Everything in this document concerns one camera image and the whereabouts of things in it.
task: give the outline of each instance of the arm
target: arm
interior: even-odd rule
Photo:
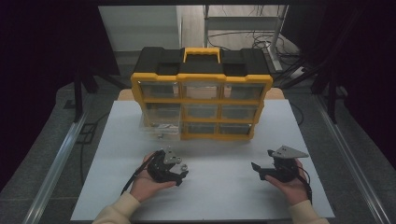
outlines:
[[[303,165],[298,160],[296,160],[296,162],[297,166],[303,168]],[[299,174],[306,179],[302,169],[299,169]],[[319,217],[315,212],[306,195],[304,184],[300,180],[295,178],[288,183],[282,183],[270,175],[267,175],[265,179],[285,194],[290,204],[289,212],[294,224],[329,223],[326,218]]]
[[[161,189],[169,189],[175,184],[176,182],[174,181],[157,183],[151,178],[147,170],[143,170],[134,180],[131,190],[129,192],[124,191],[115,203],[105,207],[96,217],[93,224],[130,224],[129,218],[140,206],[140,203],[154,196]]]

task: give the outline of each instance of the hand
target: hand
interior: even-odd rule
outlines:
[[[303,168],[303,165],[300,163],[300,161],[296,159],[296,162],[298,167]],[[299,174],[303,179],[306,180],[304,171],[302,169],[299,169]],[[295,205],[308,200],[304,184],[297,178],[294,178],[288,183],[282,183],[270,175],[266,175],[265,179],[285,194],[290,205]]]
[[[143,162],[145,162],[151,154],[147,155],[145,159],[143,159]],[[134,196],[141,203],[152,197],[155,193],[157,193],[157,191],[161,189],[169,189],[176,185],[176,181],[169,181],[164,183],[155,182],[146,169],[147,166],[145,167],[145,170],[143,170],[136,177],[130,191],[132,196]]]

